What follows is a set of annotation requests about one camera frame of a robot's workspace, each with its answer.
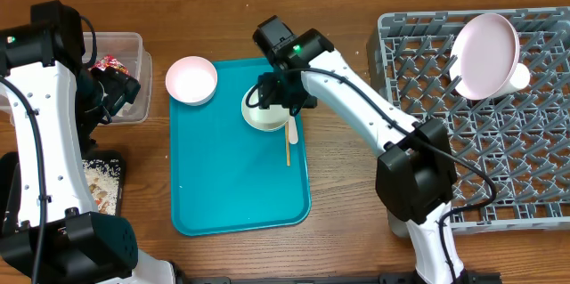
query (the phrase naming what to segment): plastic dish rack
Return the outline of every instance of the plastic dish rack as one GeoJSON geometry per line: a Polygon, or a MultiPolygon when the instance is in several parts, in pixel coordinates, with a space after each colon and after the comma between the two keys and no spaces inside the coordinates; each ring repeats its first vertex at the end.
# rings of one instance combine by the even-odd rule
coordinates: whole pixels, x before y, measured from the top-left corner
{"type": "MultiPolygon", "coordinates": [[[[570,229],[570,10],[387,13],[367,46],[372,87],[419,120],[440,118],[452,150],[485,170],[497,200],[455,215],[456,233],[570,229]],[[506,17],[519,34],[530,85],[498,99],[469,101],[450,80],[454,38],[481,13],[506,17]]],[[[457,166],[454,206],[488,198],[475,174],[457,166]]]]}

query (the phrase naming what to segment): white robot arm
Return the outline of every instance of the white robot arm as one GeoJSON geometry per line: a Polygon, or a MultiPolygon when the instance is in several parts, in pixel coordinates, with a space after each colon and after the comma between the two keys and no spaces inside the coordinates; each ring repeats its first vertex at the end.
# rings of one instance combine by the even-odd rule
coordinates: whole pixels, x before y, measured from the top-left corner
{"type": "Polygon", "coordinates": [[[140,85],[113,69],[86,70],[80,18],[56,1],[32,6],[31,24],[0,31],[0,86],[19,155],[19,168],[0,172],[12,179],[0,199],[0,254],[34,283],[184,283],[175,265],[138,249],[126,219],[99,214],[89,191],[82,156],[97,152],[89,135],[140,85]]]}
{"type": "MultiPolygon", "coordinates": [[[[388,101],[380,97],[369,85],[356,75],[346,64],[341,54],[324,52],[309,61],[313,69],[335,71],[357,85],[384,110],[393,120],[409,133],[415,130],[413,123],[418,120],[405,112],[393,107],[388,101]]],[[[406,136],[389,128],[389,124],[382,118],[368,102],[366,102],[351,87],[325,74],[302,72],[301,78],[306,91],[324,101],[337,114],[339,114],[362,138],[369,144],[376,156],[385,152],[388,143],[397,144],[406,136]]],[[[411,242],[416,252],[416,272],[428,284],[449,284],[452,277],[442,250],[439,239],[438,222],[442,215],[451,209],[451,202],[442,203],[426,217],[426,221],[417,224],[412,220],[405,222],[410,233],[411,242]]],[[[463,262],[459,259],[453,242],[452,229],[449,222],[444,227],[445,245],[453,262],[456,274],[463,271],[463,262]]]]}
{"type": "Polygon", "coordinates": [[[388,212],[405,223],[416,252],[416,269],[409,280],[450,284],[450,267],[458,280],[469,280],[455,249],[449,218],[442,229],[449,259],[439,232],[439,222],[452,206],[452,184],[457,180],[454,164],[414,142],[421,139],[450,154],[443,125],[437,120],[422,125],[393,107],[314,29],[297,37],[273,16],[259,25],[254,41],[274,68],[258,79],[259,107],[280,104],[296,115],[301,108],[315,107],[317,99],[324,101],[378,157],[376,191],[388,212]]]}

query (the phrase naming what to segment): chopstick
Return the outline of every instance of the chopstick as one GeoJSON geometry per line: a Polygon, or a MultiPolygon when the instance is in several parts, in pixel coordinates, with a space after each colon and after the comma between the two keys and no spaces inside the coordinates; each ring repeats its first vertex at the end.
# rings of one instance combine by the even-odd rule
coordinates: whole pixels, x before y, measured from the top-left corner
{"type": "Polygon", "coordinates": [[[291,153],[289,149],[289,123],[285,124],[285,150],[287,151],[287,166],[291,166],[291,153]]]}

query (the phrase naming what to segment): wooden table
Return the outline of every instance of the wooden table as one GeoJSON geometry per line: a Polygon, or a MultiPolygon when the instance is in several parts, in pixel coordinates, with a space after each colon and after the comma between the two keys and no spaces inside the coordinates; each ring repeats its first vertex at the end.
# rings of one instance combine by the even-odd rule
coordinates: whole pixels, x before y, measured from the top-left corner
{"type": "MultiPolygon", "coordinates": [[[[48,0],[0,0],[0,28],[29,22],[29,6],[48,0]]],[[[410,241],[398,239],[374,191],[376,161],[362,139],[327,106],[303,112],[313,208],[298,226],[187,238],[170,222],[168,96],[164,77],[181,57],[212,61],[257,57],[251,40],[278,14],[294,31],[317,28],[367,80],[365,44],[385,12],[568,5],[570,0],[62,0],[97,31],[141,34],[154,63],[151,115],[136,126],[100,127],[104,149],[128,163],[122,215],[139,246],[176,261],[189,276],[232,278],[376,275],[412,271],[410,241]]],[[[0,153],[16,150],[0,115],[0,153]]],[[[570,233],[510,231],[456,239],[465,265],[501,272],[505,283],[566,282],[570,233]]],[[[28,283],[0,264],[0,282],[28,283]]]]}

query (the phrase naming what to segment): black cable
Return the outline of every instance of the black cable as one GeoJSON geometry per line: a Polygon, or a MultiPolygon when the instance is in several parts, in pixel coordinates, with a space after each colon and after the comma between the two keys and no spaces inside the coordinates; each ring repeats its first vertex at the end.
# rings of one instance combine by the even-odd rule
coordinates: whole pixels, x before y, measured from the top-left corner
{"type": "Polygon", "coordinates": [[[85,16],[79,16],[79,18],[81,18],[81,20],[87,24],[87,26],[91,30],[91,36],[93,37],[93,48],[91,49],[91,59],[87,63],[83,64],[83,66],[85,66],[86,69],[90,69],[97,62],[97,37],[95,36],[95,28],[91,24],[91,21],[89,21],[89,19],[87,19],[87,17],[85,16]]]}
{"type": "Polygon", "coordinates": [[[39,233],[37,234],[36,243],[36,255],[34,256],[34,266],[32,269],[32,283],[37,284],[37,277],[39,275],[39,265],[41,264],[42,251],[44,249],[45,241],[45,225],[47,220],[47,203],[48,196],[47,190],[45,189],[45,169],[44,169],[44,152],[42,150],[42,139],[39,134],[39,126],[37,124],[36,116],[38,115],[35,110],[32,109],[28,100],[21,91],[16,88],[12,83],[10,83],[6,78],[0,77],[0,84],[5,85],[10,89],[16,97],[21,101],[22,106],[26,109],[28,114],[29,123],[32,126],[32,133],[34,135],[34,141],[36,144],[36,157],[37,157],[37,179],[39,181],[39,233]]]}
{"type": "Polygon", "coordinates": [[[333,73],[331,71],[324,70],[324,69],[314,69],[314,68],[310,68],[310,69],[288,69],[287,71],[288,72],[307,71],[307,72],[319,73],[319,74],[327,75],[329,77],[333,77],[333,78],[337,79],[340,83],[348,85],[356,93],[358,93],[374,110],[376,110],[376,112],[378,112],[378,114],[388,123],[389,127],[393,127],[395,130],[397,130],[398,132],[402,133],[405,136],[412,137],[414,139],[414,141],[417,144],[419,144],[421,147],[424,147],[428,150],[431,150],[434,153],[439,154],[440,156],[446,157],[449,160],[451,160],[451,161],[453,161],[453,162],[455,162],[461,166],[464,166],[465,168],[474,172],[475,174],[478,174],[489,185],[491,195],[489,196],[488,199],[486,199],[482,202],[476,203],[476,204],[466,205],[463,207],[455,207],[454,209],[451,209],[449,212],[442,215],[442,217],[439,220],[439,223],[438,223],[439,238],[442,242],[442,249],[444,250],[445,259],[447,260],[446,262],[449,264],[449,267],[450,267],[450,272],[451,272],[452,280],[453,280],[452,283],[456,283],[457,277],[455,274],[455,270],[453,269],[453,262],[449,256],[449,252],[447,251],[447,246],[445,245],[445,236],[444,236],[445,224],[444,224],[444,222],[448,217],[450,217],[453,214],[458,214],[458,213],[465,212],[468,210],[483,208],[483,207],[486,207],[487,205],[493,203],[495,201],[495,199],[497,198],[497,188],[496,188],[493,180],[491,180],[491,177],[489,177],[487,174],[482,172],[477,167],[469,164],[465,159],[457,158],[457,157],[453,156],[452,154],[448,154],[443,150],[439,150],[437,147],[435,147],[435,146],[433,146],[427,142],[424,142],[419,137],[410,134],[410,132],[406,131],[401,126],[399,126],[398,123],[395,120],[393,120],[392,118],[390,118],[386,114],[386,112],[384,112],[384,110],[382,110],[365,92],[363,92],[360,88],[358,88],[357,85],[355,85],[354,83],[349,81],[346,77],[340,76],[339,74],[336,74],[336,73],[333,73]]]}
{"type": "Polygon", "coordinates": [[[246,96],[246,106],[248,106],[249,108],[259,107],[259,105],[265,103],[265,101],[275,93],[275,91],[271,91],[268,96],[262,96],[262,98],[257,103],[252,105],[249,103],[249,100],[251,99],[251,96],[253,96],[253,93],[257,89],[259,89],[260,86],[261,84],[257,83],[253,85],[253,87],[251,87],[251,89],[249,90],[248,95],[246,96]]]}

